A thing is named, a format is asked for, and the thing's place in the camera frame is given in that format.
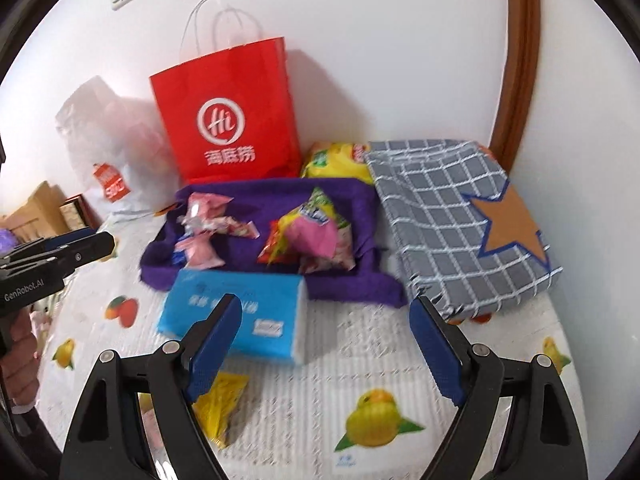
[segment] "brown star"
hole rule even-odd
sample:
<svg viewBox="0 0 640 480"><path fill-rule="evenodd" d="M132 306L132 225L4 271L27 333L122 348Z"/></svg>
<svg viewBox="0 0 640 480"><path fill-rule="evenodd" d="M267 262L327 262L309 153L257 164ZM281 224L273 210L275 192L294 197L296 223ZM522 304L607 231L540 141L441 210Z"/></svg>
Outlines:
<svg viewBox="0 0 640 480"><path fill-rule="evenodd" d="M540 229L510 184L507 180L498 198L467 196L471 205L488 220L478 256L499 253L518 245L548 269L549 260L540 241Z"/></svg>

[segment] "folded gray blanket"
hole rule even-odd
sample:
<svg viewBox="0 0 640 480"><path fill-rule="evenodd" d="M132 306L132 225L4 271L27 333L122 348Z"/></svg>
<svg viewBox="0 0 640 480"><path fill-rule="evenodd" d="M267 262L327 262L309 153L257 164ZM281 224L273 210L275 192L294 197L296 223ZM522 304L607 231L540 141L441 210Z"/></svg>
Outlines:
<svg viewBox="0 0 640 480"><path fill-rule="evenodd" d="M367 165L398 247L409 298L445 319L512 307L561 267L504 170L476 142L372 142Z"/></svg>

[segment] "wall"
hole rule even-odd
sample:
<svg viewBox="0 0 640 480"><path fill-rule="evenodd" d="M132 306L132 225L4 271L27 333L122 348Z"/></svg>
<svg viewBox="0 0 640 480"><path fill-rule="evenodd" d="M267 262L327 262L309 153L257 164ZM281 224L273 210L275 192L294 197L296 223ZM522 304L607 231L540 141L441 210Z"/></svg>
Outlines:
<svg viewBox="0 0 640 480"><path fill-rule="evenodd" d="M8 161L0 213L43 179L82 191L54 116L96 74L123 95L151 101L148 76L176 64L198 0L61 0L40 23L0 86ZM424 136L488 142L505 55L506 0L225 0L267 36L283 35L304 146L315 139ZM200 19L210 45L214 6ZM255 37L246 20L244 37ZM238 42L238 32L218 31ZM183 59L192 56L193 38Z"/></svg>
<svg viewBox="0 0 640 480"><path fill-rule="evenodd" d="M593 0L543 0L513 179L564 273L552 293L584 396L590 478L640 428L640 64Z"/></svg>

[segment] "finger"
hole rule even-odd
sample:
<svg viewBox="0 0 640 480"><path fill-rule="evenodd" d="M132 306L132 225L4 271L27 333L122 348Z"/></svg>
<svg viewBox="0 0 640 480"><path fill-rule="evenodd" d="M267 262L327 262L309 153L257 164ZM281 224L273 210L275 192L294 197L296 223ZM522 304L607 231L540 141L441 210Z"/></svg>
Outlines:
<svg viewBox="0 0 640 480"><path fill-rule="evenodd" d="M0 367L4 378L15 374L34 359L33 354L38 349L38 340L33 334L21 339L11 348L11 351L0 360Z"/></svg>
<svg viewBox="0 0 640 480"><path fill-rule="evenodd" d="M28 308L22 309L15 318L14 324L11 325L11 338L14 341L20 341L31 333L31 318L29 317Z"/></svg>
<svg viewBox="0 0 640 480"><path fill-rule="evenodd" d="M14 402L17 406L28 406L31 404L38 394L38 388L40 387L40 383L37 379L31 381L31 383L27 384L25 388L14 397Z"/></svg>
<svg viewBox="0 0 640 480"><path fill-rule="evenodd" d="M35 359L6 378L4 384L11 399L16 399L30 383L38 377L39 362Z"/></svg>

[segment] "blue box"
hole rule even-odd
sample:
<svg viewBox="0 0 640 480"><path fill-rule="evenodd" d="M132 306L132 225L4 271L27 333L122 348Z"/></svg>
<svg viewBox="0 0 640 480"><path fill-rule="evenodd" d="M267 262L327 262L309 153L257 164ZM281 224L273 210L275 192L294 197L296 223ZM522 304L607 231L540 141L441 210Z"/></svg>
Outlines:
<svg viewBox="0 0 640 480"><path fill-rule="evenodd" d="M158 330L183 338L225 294L242 303L242 323L230 352L292 364L304 362L307 294L296 274L183 269L167 295Z"/></svg>

